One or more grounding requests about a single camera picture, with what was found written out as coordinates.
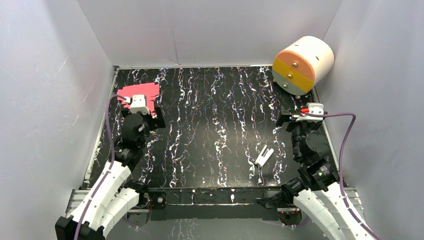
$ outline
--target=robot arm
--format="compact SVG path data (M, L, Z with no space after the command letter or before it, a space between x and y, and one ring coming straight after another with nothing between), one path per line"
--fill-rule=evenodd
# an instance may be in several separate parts
M324 105L308 103L301 114L281 115L277 121L280 127L288 123L286 131L291 133L293 159L302 164L299 177L284 183L276 196L260 199L258 203L266 208L301 208L329 239L358 240L375 239L352 215L360 216L348 198L342 196L336 166L327 161L331 149L326 136L317 130L323 117Z
M81 221L78 239L104 240L113 226L128 210L148 203L144 193L147 186L129 181L128 176L143 156L146 139L153 131L165 127L161 109L155 107L155 116L147 108L144 95L126 97L129 109L124 116L121 135L114 141L115 162L106 162L104 169L82 203L68 218L61 216L55 225L58 240L72 240Z

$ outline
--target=orange and white cylinder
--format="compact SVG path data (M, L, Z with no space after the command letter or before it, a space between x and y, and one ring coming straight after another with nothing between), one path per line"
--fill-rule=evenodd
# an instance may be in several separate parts
M330 46L314 36L304 36L277 54L272 64L274 82L293 95L307 94L331 70Z

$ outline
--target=orange stripe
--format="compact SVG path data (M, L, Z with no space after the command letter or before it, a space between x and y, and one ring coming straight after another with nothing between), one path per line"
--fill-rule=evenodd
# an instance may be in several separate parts
M314 68L308 61L296 52L288 50L280 51L275 58L283 61L292 69L296 70L296 72L302 74L312 82L315 81Z
M288 77L290 74L291 78L286 79L306 93L309 92L314 85L313 81L309 80L307 77L303 76L278 58L274 59L272 71L275 71L284 78Z

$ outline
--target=white wall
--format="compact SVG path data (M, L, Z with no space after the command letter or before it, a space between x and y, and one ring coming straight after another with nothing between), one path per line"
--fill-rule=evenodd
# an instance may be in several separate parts
M344 171L382 239L422 239L424 1L344 0L324 37L335 63L317 85L330 113L357 114ZM335 148L349 119L328 119Z
M78 0L120 67L272 64L305 36L322 38L341 0Z
M0 1L0 233L55 239L113 67L76 0Z

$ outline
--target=black tabletop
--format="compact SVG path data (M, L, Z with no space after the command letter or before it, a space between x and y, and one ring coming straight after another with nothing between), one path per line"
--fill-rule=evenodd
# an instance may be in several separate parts
M312 93L296 99L273 83L270 67L121 69L113 92L124 86L158 83L166 128L147 138L144 158L131 174L150 188L274 187L298 176L291 135L275 127L281 112L299 113ZM120 131L120 103L109 117ZM267 145L274 153L254 166ZM103 127L90 176L91 187L110 159Z

